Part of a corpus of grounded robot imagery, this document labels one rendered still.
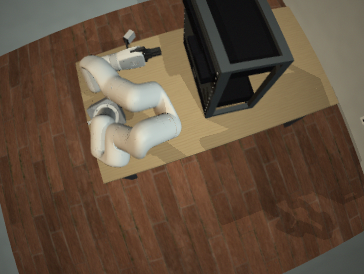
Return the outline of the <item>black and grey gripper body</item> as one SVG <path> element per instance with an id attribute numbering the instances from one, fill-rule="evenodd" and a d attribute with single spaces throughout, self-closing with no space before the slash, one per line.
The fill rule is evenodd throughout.
<path id="1" fill-rule="evenodd" d="M 140 47 L 141 46 L 134 46 L 116 52 L 117 63 L 120 70 L 128 70 L 145 66 L 143 52 L 130 53 L 130 51 Z"/>

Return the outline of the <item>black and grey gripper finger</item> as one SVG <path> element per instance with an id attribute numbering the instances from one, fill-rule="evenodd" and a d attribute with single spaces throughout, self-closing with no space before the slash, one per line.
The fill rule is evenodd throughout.
<path id="1" fill-rule="evenodd" d="M 154 55 L 161 54 L 160 47 L 151 48 L 151 49 L 150 48 L 146 49 L 145 47 L 140 47 L 140 48 L 130 51 L 130 53 L 141 52 L 141 51 L 143 51 L 143 56 L 150 56 L 150 55 L 154 56 Z"/>
<path id="2" fill-rule="evenodd" d="M 158 54 L 158 55 L 154 55 L 154 56 L 145 56 L 144 57 L 144 59 L 145 59 L 145 62 L 148 62 L 148 59 L 150 59 L 150 58 L 152 58 L 152 57 L 155 57 L 155 56 L 160 56 L 160 55 L 162 55 L 162 53 L 161 54 Z"/>

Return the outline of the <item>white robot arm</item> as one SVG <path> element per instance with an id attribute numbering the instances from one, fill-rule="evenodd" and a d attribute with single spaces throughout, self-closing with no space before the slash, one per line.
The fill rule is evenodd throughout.
<path id="1" fill-rule="evenodd" d="M 91 92 L 102 91 L 107 99 L 127 111 L 153 108 L 156 114 L 132 128 L 114 123 L 119 120 L 114 106 L 100 105 L 87 123 L 91 124 L 91 153 L 101 162 L 111 167 L 124 167 L 129 163 L 130 155 L 142 159 L 152 147 L 180 134 L 181 121 L 162 86 L 154 81 L 136 84 L 120 77 L 116 53 L 102 57 L 86 56 L 81 59 L 79 67 Z"/>

